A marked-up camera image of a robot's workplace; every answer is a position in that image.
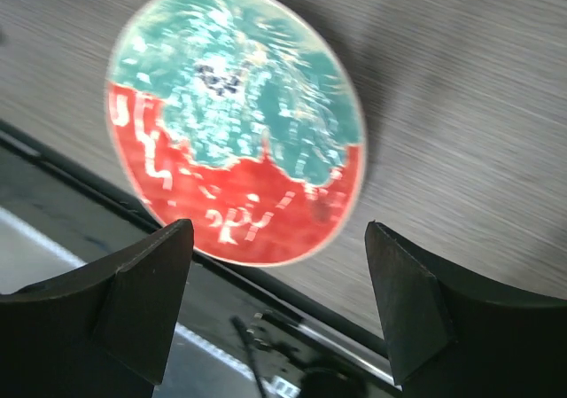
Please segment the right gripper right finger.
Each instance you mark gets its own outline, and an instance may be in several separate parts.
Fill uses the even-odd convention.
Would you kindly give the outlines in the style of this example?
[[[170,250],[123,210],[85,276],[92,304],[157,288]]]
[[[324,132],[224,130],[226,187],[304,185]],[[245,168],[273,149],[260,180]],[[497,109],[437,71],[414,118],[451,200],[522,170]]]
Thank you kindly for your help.
[[[505,285],[370,222],[365,247],[406,397],[563,397],[566,303]]]

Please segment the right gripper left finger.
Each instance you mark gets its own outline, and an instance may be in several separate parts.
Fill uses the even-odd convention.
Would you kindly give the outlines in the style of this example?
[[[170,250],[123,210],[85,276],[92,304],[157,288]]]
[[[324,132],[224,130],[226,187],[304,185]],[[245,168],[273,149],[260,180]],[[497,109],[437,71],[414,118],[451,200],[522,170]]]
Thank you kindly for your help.
[[[4,397],[150,397],[164,378],[194,246],[182,219],[1,298]]]

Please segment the red and teal floral plate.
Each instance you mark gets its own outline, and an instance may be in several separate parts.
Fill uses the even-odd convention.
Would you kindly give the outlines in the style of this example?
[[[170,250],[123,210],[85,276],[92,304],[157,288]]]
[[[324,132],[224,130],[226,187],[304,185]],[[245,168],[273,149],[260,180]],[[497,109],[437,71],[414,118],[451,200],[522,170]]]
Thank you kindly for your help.
[[[338,236],[360,197],[356,89],[276,0],[150,0],[113,46],[105,99],[136,196],[163,225],[191,220],[207,256],[301,261]]]

